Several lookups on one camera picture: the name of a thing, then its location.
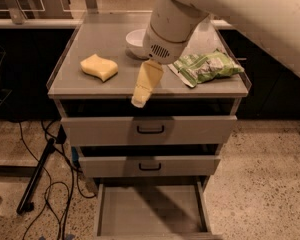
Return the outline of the yellow taped gripper finger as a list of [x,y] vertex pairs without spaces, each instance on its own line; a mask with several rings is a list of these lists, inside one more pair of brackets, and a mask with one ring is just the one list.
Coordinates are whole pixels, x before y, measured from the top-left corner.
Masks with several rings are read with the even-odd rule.
[[140,66],[131,103],[137,108],[143,108],[162,76],[163,69],[160,63],[151,59],[144,61]]

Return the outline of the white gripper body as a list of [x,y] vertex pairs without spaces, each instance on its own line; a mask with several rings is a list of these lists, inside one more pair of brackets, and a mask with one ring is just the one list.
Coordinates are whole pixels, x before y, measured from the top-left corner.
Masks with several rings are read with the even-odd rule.
[[146,55],[167,65],[176,61],[208,14],[175,0],[156,0],[143,38]]

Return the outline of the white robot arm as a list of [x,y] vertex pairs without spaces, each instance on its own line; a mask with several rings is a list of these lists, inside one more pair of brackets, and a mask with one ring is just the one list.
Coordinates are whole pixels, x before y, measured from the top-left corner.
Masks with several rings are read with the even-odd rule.
[[241,68],[216,50],[183,53],[197,25],[216,15],[300,77],[300,0],[156,0],[143,39],[131,103],[141,108],[160,82],[164,65],[194,87],[237,74]]

